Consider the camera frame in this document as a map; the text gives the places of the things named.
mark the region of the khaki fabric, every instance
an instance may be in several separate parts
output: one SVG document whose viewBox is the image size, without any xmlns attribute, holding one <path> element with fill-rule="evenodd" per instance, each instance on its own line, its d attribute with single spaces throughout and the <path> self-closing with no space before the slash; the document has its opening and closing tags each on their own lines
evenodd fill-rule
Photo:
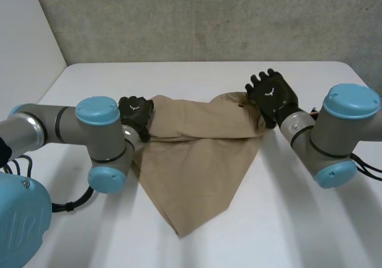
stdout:
<svg viewBox="0 0 382 268">
<path fill-rule="evenodd" d="M 155 207 L 184 236 L 228 209 L 255 158 L 265 123 L 245 93 L 210 103 L 153 99 L 152 139 L 133 170 Z"/>
</svg>

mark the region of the black cable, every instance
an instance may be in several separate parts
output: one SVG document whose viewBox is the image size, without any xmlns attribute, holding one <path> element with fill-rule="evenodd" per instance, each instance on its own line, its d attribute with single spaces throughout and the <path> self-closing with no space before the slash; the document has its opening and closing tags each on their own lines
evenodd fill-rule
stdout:
<svg viewBox="0 0 382 268">
<path fill-rule="evenodd" d="M 17 162 L 17 160 L 14 159 L 12 162 L 13 162 L 14 165 L 16 166 L 17 175 L 21 175 L 21 174 L 20 174 L 20 165 L 19 165 L 19 163 Z"/>
<path fill-rule="evenodd" d="M 73 211 L 75 208 L 85 204 L 93 195 L 94 189 L 89 187 L 87 191 L 75 202 L 68 202 L 66 204 L 52 204 L 52 212 Z"/>
<path fill-rule="evenodd" d="M 27 155 L 21 155 L 19 156 L 20 159 L 26 159 L 28 160 L 28 169 L 27 169 L 27 173 L 26 173 L 26 176 L 31 178 L 32 177 L 32 167 L 33 167 L 33 161 L 32 161 L 32 158 L 30 156 L 27 156 Z"/>
<path fill-rule="evenodd" d="M 12 172 L 12 170 L 8 164 L 4 165 L 3 169 L 4 169 L 4 172 L 6 174 L 13 174 L 13 172 Z"/>
<path fill-rule="evenodd" d="M 352 153 L 350 155 L 350 158 L 355 161 L 359 166 L 357 166 L 357 170 L 359 172 L 361 172 L 362 174 L 364 174 L 365 176 L 367 177 L 370 177 L 372 178 L 373 180 L 378 180 L 378 181 L 382 181 L 382 178 L 381 177 L 376 177 L 375 175 L 373 175 L 371 172 L 369 172 L 367 170 L 367 168 L 371 169 L 371 170 L 374 170 L 376 172 L 382 172 L 382 170 L 379 170 L 378 168 L 374 168 L 372 166 L 370 166 L 369 164 L 367 164 L 366 162 L 364 162 L 363 160 L 361 160 L 360 157 L 358 157 L 355 153 Z"/>
</svg>

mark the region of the light blue joint cap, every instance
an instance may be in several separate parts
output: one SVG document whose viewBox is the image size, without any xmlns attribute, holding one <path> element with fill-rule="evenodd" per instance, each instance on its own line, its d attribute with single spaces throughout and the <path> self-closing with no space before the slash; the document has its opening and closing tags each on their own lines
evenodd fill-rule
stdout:
<svg viewBox="0 0 382 268">
<path fill-rule="evenodd" d="M 77 118 L 88 125 L 107 126 L 120 117 L 116 101 L 109 97 L 91 97 L 82 100 L 76 107 Z"/>
<path fill-rule="evenodd" d="M 26 105 L 26 104 L 21 104 L 21 105 L 16 106 L 15 108 L 13 108 L 13 109 L 11 110 L 10 114 L 8 115 L 8 118 L 9 118 L 10 116 L 12 116 L 13 114 L 15 114 L 16 111 L 19 110 L 19 108 L 21 108 L 21 107 L 24 106 L 24 105 Z"/>
<path fill-rule="evenodd" d="M 24 267 L 42 245 L 51 217 L 52 202 L 41 183 L 0 173 L 0 267 Z"/>
<path fill-rule="evenodd" d="M 344 161 L 320 170 L 314 179 L 323 189 L 330 189 L 347 183 L 356 173 L 356 164 L 353 161 Z"/>
<path fill-rule="evenodd" d="M 89 185 L 97 192 L 120 192 L 125 185 L 125 174 L 111 167 L 95 167 L 89 171 Z"/>
<path fill-rule="evenodd" d="M 330 89 L 324 100 L 325 110 L 341 119 L 365 119 L 376 114 L 380 96 L 371 88 L 358 84 L 340 84 Z"/>
</svg>

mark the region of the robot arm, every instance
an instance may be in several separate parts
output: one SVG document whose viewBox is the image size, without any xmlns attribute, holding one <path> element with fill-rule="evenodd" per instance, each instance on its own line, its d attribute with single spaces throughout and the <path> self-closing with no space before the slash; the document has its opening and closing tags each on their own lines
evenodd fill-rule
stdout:
<svg viewBox="0 0 382 268">
<path fill-rule="evenodd" d="M 270 69 L 259 75 L 261 81 L 252 77 L 254 86 L 246 86 L 249 100 L 259 106 L 269 128 L 279 125 L 320 187 L 338 187 L 355 176 L 352 152 L 359 141 L 382 141 L 380 97 L 372 89 L 334 86 L 315 121 L 298 108 L 297 96 L 280 73 Z"/>
<path fill-rule="evenodd" d="M 25 104 L 0 123 L 0 144 L 7 152 L 0 167 L 47 143 L 82 144 L 92 162 L 90 186 L 102 193 L 118 192 L 139 141 L 134 129 L 121 126 L 117 104 L 108 97 L 88 98 L 77 107 Z"/>
<path fill-rule="evenodd" d="M 140 139 L 148 141 L 146 124 L 153 102 L 93 97 L 76 107 L 25 104 L 0 122 L 0 167 L 48 143 L 87 147 L 91 188 L 121 191 Z M 52 203 L 46 188 L 21 175 L 0 174 L 0 267 L 22 267 L 42 245 Z"/>
</svg>

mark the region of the white wall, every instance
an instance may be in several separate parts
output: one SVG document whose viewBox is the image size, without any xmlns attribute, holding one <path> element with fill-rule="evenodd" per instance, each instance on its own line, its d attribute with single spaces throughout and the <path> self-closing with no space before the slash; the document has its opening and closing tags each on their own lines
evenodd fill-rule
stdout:
<svg viewBox="0 0 382 268">
<path fill-rule="evenodd" d="M 65 68 L 38 0 L 0 0 L 0 121 L 38 102 Z"/>
</svg>

